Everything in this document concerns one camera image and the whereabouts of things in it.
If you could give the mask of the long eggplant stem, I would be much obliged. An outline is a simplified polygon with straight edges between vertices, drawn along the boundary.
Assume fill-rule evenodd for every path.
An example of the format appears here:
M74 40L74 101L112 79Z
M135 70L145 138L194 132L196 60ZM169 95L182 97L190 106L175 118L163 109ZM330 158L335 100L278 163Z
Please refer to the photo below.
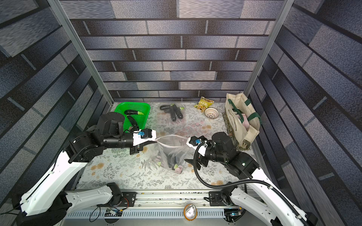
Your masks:
M176 120L177 120L177 116L176 116L176 113L175 113L175 110L174 110L174 107L173 107L173 106L170 107L170 116L171 116L171 120L172 120L172 121L176 121Z

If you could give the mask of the clear pink-dotted zip-top bag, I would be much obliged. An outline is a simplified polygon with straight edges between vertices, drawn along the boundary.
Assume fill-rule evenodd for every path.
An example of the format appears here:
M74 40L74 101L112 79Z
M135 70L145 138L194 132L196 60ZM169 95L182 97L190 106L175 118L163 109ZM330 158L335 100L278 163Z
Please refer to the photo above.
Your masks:
M161 123L185 123L186 106L181 103L165 103L157 107L157 120Z

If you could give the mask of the large eggplant front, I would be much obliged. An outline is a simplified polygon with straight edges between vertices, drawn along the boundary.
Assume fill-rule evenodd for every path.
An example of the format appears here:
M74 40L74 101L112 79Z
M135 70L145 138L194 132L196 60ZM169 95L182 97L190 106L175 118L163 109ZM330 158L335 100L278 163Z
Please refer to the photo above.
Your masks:
M174 108L174 111L175 111L175 114L176 114L177 118L182 120L183 119L183 113L181 111L181 108L178 107L177 105L174 105L173 108Z

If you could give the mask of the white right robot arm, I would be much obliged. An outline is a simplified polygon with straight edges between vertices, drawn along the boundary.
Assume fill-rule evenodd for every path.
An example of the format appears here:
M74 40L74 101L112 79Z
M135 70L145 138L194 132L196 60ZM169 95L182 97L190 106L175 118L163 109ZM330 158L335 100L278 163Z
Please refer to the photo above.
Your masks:
M187 146L195 150L193 165L197 179L206 187L218 189L225 205L241 207L268 226L315 226L318 218L311 212L297 207L267 177L263 169L249 154L238 151L225 132L215 133L211 139L192 136ZM199 175L208 162L220 163L236 182L211 185Z

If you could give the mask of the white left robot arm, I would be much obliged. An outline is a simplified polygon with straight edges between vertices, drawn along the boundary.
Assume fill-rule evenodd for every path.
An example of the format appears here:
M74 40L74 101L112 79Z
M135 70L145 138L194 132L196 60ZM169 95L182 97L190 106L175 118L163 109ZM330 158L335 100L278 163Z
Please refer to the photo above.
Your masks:
M65 192L69 181L93 158L109 148L129 148L131 154L156 141L156 131L124 132L125 117L116 112L102 115L98 123L69 140L41 179L19 201L19 226L54 226L67 214L96 205L117 207L125 198L116 183L82 192Z

